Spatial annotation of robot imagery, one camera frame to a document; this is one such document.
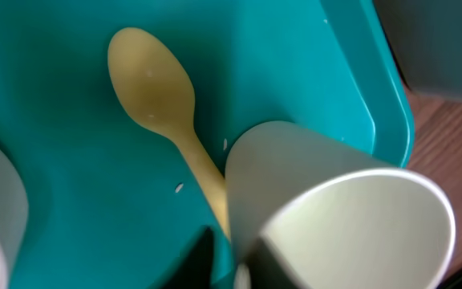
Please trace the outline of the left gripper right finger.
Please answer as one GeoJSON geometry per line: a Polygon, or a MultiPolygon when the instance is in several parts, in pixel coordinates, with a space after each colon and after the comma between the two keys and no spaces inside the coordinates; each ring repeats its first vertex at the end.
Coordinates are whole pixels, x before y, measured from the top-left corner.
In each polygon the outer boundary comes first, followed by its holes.
{"type": "Polygon", "coordinates": [[[262,238],[255,238],[245,255],[253,289],[303,289],[304,284],[295,278],[294,272],[277,251],[262,238]]]}

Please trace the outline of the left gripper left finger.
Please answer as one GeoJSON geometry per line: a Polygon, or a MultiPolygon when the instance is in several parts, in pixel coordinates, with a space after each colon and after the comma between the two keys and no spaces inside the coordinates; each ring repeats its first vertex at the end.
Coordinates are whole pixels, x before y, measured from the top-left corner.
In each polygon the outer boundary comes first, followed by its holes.
{"type": "Polygon", "coordinates": [[[213,230],[206,226],[192,242],[189,251],[181,258],[177,268],[168,273],[156,288],[209,289],[215,253],[213,230]]]}

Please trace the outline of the pale green cup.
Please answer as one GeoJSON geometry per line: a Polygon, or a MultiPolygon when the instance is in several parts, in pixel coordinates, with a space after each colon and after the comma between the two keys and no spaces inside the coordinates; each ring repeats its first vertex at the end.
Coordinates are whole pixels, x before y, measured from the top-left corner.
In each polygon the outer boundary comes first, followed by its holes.
{"type": "Polygon", "coordinates": [[[431,179],[285,121],[240,136],[225,166],[235,285],[264,238],[304,288],[438,287],[456,223],[431,179]]]}

